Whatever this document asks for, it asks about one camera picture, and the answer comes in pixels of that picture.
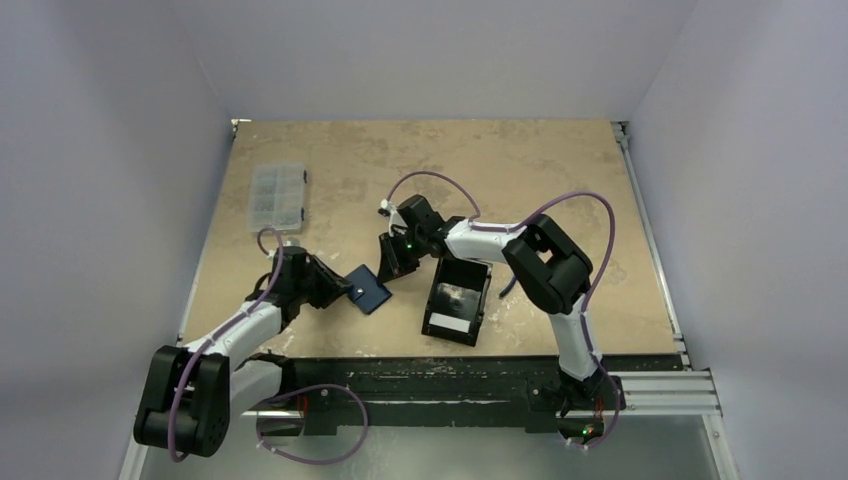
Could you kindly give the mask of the clear plastic organizer box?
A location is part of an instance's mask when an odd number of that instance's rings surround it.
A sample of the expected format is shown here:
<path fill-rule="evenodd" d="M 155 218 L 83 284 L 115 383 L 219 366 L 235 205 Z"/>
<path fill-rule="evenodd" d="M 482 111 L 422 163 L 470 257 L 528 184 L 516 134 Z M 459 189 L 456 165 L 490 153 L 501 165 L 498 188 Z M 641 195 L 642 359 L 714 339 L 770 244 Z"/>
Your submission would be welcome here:
<path fill-rule="evenodd" d="M 253 169 L 247 207 L 247 230 L 272 227 L 300 233 L 306 217 L 308 173 L 301 162 L 258 165 Z"/>

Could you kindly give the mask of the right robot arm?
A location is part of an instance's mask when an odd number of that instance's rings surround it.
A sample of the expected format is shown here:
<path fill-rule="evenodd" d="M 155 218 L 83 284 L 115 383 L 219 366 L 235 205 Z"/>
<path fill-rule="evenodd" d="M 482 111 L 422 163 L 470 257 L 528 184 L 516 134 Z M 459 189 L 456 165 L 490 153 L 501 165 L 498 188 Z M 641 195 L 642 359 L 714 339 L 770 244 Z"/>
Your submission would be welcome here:
<path fill-rule="evenodd" d="M 481 223 L 475 217 L 444 218 L 424 196 L 415 194 L 400 204 L 384 199 L 379 212 L 388 219 L 388 230 L 379 237 L 380 282 L 415 272 L 426 256 L 437 261 L 423 334 L 475 344 L 485 294 L 475 295 L 477 304 L 468 319 L 448 312 L 448 297 L 472 295 L 475 286 L 488 284 L 492 265 L 505 265 L 531 304 L 549 318 L 564 408 L 624 406 L 618 378 L 603 366 L 589 314 L 610 249 L 600 266 L 593 266 L 543 208 L 518 223 Z"/>

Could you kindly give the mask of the blue card holder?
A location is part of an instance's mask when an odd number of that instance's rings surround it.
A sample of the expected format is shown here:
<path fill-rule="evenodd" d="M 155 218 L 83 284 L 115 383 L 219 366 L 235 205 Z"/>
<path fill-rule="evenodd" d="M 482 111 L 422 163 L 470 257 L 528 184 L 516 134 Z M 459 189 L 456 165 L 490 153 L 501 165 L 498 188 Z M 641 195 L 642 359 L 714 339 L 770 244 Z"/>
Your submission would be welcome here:
<path fill-rule="evenodd" d="M 365 264 L 352 270 L 346 279 L 351 284 L 347 296 L 364 315 L 374 313 L 392 297 L 389 289 Z"/>

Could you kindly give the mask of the blue handled pliers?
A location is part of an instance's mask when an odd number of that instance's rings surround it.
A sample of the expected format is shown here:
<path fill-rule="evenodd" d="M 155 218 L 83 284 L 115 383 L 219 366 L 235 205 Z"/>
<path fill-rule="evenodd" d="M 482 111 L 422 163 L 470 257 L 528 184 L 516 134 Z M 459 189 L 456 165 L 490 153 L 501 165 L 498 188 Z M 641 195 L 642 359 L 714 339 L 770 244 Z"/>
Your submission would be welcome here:
<path fill-rule="evenodd" d="M 516 284 L 517 284 L 517 278 L 515 276 L 513 276 L 509 280 L 509 282 L 500 290 L 500 292 L 498 293 L 498 298 L 499 299 L 506 298 L 509 295 L 509 293 L 514 289 Z"/>

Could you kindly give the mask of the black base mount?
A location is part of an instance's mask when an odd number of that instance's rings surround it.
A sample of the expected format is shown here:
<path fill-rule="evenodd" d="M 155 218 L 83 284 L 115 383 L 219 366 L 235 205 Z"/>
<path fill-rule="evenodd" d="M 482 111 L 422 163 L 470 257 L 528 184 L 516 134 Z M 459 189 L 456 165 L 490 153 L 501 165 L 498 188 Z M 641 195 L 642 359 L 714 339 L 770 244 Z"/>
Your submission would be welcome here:
<path fill-rule="evenodd" d="M 340 426 L 521 428 L 595 438 L 623 411 L 626 376 L 683 372 L 670 355 L 613 355 L 585 381 L 570 380 L 552 356 L 285 358 L 256 361 L 282 375 L 268 393 L 237 394 L 251 410 L 299 409 L 309 435 Z"/>

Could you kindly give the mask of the white card in tray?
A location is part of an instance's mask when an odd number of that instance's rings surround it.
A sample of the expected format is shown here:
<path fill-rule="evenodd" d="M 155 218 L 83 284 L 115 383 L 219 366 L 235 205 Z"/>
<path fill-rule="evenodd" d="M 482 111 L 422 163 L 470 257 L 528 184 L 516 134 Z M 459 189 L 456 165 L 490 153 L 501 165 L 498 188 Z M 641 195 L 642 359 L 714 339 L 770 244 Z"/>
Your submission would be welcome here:
<path fill-rule="evenodd" d="M 472 326 L 472 322 L 469 320 L 440 313 L 432 313 L 428 320 L 428 324 L 430 326 L 461 332 L 463 334 L 468 334 Z"/>

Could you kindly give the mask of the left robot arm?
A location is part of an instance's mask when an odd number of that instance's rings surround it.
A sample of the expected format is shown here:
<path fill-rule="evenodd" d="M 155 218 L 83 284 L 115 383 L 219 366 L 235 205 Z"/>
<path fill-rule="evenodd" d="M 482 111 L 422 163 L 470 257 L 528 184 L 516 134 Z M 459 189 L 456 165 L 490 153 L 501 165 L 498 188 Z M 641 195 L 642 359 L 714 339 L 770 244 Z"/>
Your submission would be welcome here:
<path fill-rule="evenodd" d="M 183 346 L 163 346 L 150 362 L 135 415 L 133 439 L 165 449 L 176 462 L 218 451 L 232 416 L 266 401 L 284 409 L 297 399 L 290 360 L 261 354 L 302 306 L 324 309 L 351 289 L 351 282 L 299 246 L 272 256 L 233 316 Z"/>

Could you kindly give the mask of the black plastic tray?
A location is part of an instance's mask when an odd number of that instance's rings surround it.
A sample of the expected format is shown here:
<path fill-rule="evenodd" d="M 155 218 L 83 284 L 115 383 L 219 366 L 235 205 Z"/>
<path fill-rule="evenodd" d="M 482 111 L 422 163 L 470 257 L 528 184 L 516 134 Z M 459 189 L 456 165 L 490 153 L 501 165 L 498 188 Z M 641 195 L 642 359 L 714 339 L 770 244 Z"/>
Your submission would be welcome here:
<path fill-rule="evenodd" d="M 475 347 L 484 320 L 492 265 L 477 260 L 440 259 L 425 305 L 421 334 Z M 430 326 L 432 313 L 472 322 L 468 334 Z"/>

